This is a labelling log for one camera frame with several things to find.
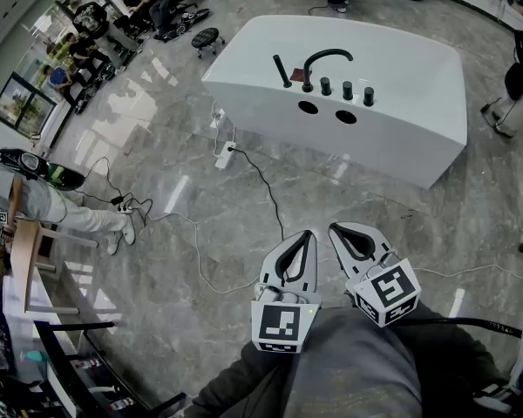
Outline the black round rolling stool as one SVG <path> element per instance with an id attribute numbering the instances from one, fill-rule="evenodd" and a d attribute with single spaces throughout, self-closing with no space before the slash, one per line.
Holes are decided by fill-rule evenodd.
<path id="1" fill-rule="evenodd" d="M 191 41 L 192 47 L 197 51 L 198 58 L 202 58 L 205 51 L 211 51 L 215 56 L 220 47 L 226 43 L 217 28 L 202 30 Z"/>

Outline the black handheld shower wand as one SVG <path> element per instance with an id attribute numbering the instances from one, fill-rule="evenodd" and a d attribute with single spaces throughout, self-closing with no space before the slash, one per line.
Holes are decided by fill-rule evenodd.
<path id="1" fill-rule="evenodd" d="M 292 83 L 291 81 L 289 80 L 289 75 L 287 74 L 287 72 L 285 71 L 285 68 L 284 68 L 284 65 L 282 63 L 282 60 L 280 58 L 279 55 L 274 55 L 273 56 L 273 60 L 274 60 L 274 63 L 275 63 L 275 66 L 279 72 L 279 75 L 282 79 L 282 85 L 284 88 L 289 88 Z"/>

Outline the black curved faucet spout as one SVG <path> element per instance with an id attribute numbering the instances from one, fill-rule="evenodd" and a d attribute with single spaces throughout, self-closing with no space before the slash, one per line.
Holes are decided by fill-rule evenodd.
<path id="1" fill-rule="evenodd" d="M 303 81 L 302 81 L 302 91 L 303 92 L 312 92 L 313 91 L 313 85 L 310 81 L 310 67 L 311 65 L 323 58 L 323 57 L 329 57 L 329 56 L 340 56 L 345 57 L 349 62 L 352 62 L 354 60 L 351 53 L 349 53 L 346 50 L 343 49 L 325 49 L 318 51 L 314 53 L 313 55 L 309 56 L 303 65 Z"/>

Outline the black metal rack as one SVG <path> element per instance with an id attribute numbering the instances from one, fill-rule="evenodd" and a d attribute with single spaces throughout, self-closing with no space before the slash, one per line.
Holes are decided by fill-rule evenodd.
<path id="1" fill-rule="evenodd" d="M 155 407 L 149 407 L 116 373 L 106 353 L 91 331 L 115 327 L 112 321 L 69 325 L 36 320 L 34 326 L 47 357 L 47 378 L 73 418 L 170 418 L 184 405 L 187 395 L 175 394 Z M 79 332 L 83 347 L 64 350 L 59 334 Z"/>

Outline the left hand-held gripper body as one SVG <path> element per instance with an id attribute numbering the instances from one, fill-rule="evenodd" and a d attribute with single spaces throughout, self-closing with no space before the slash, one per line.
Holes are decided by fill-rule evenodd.
<path id="1" fill-rule="evenodd" d="M 321 304 L 316 279 L 258 282 L 251 302 L 251 341 L 263 352 L 299 354 Z"/>

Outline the person's left forearm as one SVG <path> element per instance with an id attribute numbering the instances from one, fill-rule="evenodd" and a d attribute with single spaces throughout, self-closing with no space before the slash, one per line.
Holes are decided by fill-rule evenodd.
<path id="1" fill-rule="evenodd" d="M 282 418 L 299 357 L 263 352 L 253 342 L 192 399 L 184 418 Z"/>

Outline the person's own body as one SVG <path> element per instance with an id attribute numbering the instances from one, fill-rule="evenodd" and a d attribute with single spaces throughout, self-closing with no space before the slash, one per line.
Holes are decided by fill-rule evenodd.
<path id="1" fill-rule="evenodd" d="M 422 418 L 415 358 L 353 307 L 322 309 L 287 381 L 283 418 Z"/>

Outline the person's right forearm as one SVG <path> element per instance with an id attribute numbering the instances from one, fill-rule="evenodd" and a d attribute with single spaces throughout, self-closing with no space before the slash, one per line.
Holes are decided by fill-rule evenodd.
<path id="1" fill-rule="evenodd" d="M 389 329 L 415 358 L 423 418 L 470 417 L 477 410 L 474 393 L 506 383 L 486 347 L 457 325 L 398 320 Z"/>

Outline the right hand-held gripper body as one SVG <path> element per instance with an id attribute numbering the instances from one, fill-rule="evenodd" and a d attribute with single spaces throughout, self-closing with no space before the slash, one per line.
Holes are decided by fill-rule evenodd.
<path id="1" fill-rule="evenodd" d="M 401 260 L 393 250 L 345 286 L 355 306 L 379 327 L 389 326 L 414 311 L 421 294 L 409 260 Z"/>

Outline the black gear pile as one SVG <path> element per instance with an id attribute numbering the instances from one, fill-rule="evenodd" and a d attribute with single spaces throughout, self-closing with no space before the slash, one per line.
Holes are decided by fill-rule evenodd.
<path id="1" fill-rule="evenodd" d="M 198 22 L 207 18 L 209 16 L 209 13 L 210 13 L 210 9 L 201 9 L 201 10 L 197 10 L 193 13 L 191 13 L 191 12 L 182 13 L 179 22 L 171 30 L 169 30 L 161 38 L 161 40 L 164 43 L 167 43 L 168 41 L 172 41 L 175 38 L 182 36 L 194 24 L 197 24 Z"/>

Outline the light wooden table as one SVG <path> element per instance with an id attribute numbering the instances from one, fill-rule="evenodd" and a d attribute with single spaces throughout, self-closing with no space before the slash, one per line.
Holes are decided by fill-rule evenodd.
<path id="1" fill-rule="evenodd" d="M 83 239 L 68 233 L 44 228 L 37 221 L 20 219 L 13 236 L 10 254 L 10 263 L 16 293 L 20 296 L 25 313 L 44 314 L 79 314 L 76 307 L 49 307 L 31 304 L 31 288 L 34 270 L 38 267 L 45 268 L 46 264 L 37 261 L 38 250 L 42 238 L 67 240 L 79 246 L 97 248 L 98 242 Z"/>

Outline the white bathtub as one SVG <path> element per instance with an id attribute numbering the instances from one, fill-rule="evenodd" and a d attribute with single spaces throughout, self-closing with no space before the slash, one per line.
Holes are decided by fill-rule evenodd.
<path id="1" fill-rule="evenodd" d="M 287 74 L 325 49 L 310 67 L 312 92 L 284 88 Z M 331 94 L 321 93 L 320 79 Z M 343 81 L 354 97 L 343 99 Z M 240 129 L 325 152 L 376 172 L 431 187 L 467 143 L 465 83 L 450 46 L 390 27 L 333 17 L 265 15 L 249 20 L 202 82 Z M 365 87 L 374 105 L 363 104 Z"/>

